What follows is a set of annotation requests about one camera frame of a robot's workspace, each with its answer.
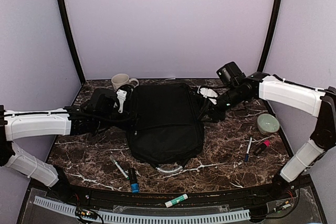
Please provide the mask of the black student bag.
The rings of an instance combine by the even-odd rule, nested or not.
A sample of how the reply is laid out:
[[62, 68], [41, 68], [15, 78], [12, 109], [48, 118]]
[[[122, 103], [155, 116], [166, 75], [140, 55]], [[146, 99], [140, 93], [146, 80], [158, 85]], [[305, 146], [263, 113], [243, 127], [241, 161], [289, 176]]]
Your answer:
[[132, 156], [150, 164], [184, 167], [203, 150], [202, 97], [186, 83], [136, 87], [130, 108], [135, 122], [126, 132]]

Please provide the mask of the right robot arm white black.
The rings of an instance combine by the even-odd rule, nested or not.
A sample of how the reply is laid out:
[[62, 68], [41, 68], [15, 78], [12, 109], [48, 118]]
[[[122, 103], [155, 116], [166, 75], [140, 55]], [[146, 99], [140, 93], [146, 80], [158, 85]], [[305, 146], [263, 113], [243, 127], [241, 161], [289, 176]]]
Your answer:
[[296, 154], [284, 165], [268, 188], [273, 200], [288, 191], [288, 184], [311, 166], [325, 152], [335, 147], [335, 88], [304, 86], [277, 75], [255, 72], [246, 76], [230, 62], [218, 69], [217, 75], [227, 91], [218, 94], [213, 87], [200, 86], [198, 94], [208, 101], [205, 114], [214, 121], [221, 121], [227, 110], [252, 98], [281, 103], [306, 112], [317, 118], [314, 131]]

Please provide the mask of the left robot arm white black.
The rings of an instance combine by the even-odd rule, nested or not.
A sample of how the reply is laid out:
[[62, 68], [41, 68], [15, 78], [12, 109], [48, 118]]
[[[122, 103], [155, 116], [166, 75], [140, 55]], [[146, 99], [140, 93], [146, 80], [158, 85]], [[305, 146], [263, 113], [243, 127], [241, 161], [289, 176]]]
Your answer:
[[53, 189], [63, 201], [74, 197], [62, 168], [49, 165], [20, 148], [16, 139], [46, 135], [96, 135], [110, 127], [126, 129], [134, 120], [127, 106], [133, 89], [95, 89], [80, 106], [49, 111], [16, 112], [1, 107], [1, 166], [14, 169]]

